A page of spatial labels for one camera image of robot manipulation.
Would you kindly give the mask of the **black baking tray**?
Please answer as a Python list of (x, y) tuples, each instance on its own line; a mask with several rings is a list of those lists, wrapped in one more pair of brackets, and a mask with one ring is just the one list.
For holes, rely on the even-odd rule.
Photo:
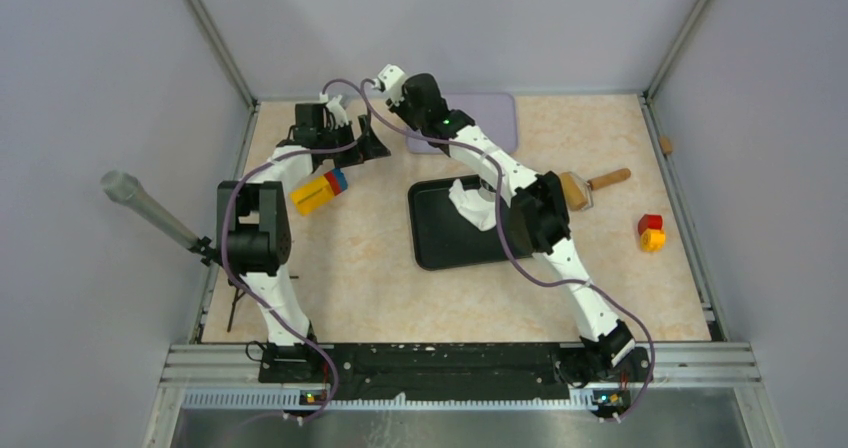
[(454, 181), (421, 181), (408, 190), (416, 263), (425, 270), (437, 271), (506, 261), (496, 230), (479, 230), (450, 201), (449, 189)]

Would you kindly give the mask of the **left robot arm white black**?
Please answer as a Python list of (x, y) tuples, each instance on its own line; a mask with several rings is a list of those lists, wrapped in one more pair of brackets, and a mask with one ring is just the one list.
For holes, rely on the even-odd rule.
[(260, 307), (268, 328), (262, 362), (282, 361), (297, 381), (314, 378), (323, 358), (288, 269), (288, 210), (314, 212), (348, 189), (345, 168), (390, 156), (371, 121), (370, 113), (351, 121), (337, 100), (299, 103), (268, 161), (217, 189), (218, 260), (229, 281)]

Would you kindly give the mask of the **wooden dough roller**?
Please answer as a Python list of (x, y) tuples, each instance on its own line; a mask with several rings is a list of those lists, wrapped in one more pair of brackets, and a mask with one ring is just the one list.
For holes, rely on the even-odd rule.
[(595, 191), (627, 181), (632, 176), (629, 168), (621, 168), (591, 179), (583, 179), (574, 172), (558, 175), (566, 206), (570, 211), (585, 211), (594, 206)]

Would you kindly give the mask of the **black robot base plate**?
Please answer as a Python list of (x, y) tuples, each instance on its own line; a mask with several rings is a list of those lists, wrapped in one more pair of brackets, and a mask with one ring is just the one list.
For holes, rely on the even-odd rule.
[(592, 383), (633, 387), (648, 375), (636, 348), (616, 367), (579, 344), (339, 343), (262, 347), (262, 383), (316, 384), (338, 401), (565, 400)]

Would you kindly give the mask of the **lilac rectangular tray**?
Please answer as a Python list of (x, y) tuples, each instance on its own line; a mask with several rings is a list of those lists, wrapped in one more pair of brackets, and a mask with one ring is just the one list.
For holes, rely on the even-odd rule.
[(514, 97), (505, 92), (443, 93), (450, 109), (469, 115), (484, 134), (508, 154), (519, 145), (518, 119)]

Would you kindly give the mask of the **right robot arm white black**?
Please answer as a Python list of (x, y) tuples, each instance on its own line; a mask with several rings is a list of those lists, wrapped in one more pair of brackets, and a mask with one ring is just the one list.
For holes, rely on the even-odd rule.
[(506, 224), (513, 243), (547, 263), (571, 296), (589, 372), (600, 380), (614, 379), (626, 368), (635, 340), (579, 258), (559, 176), (538, 173), (513, 159), (470, 116), (448, 107), (429, 73), (402, 76), (386, 83), (385, 91), (393, 114), (496, 190), (500, 199), (495, 205), (509, 208), (496, 218)]

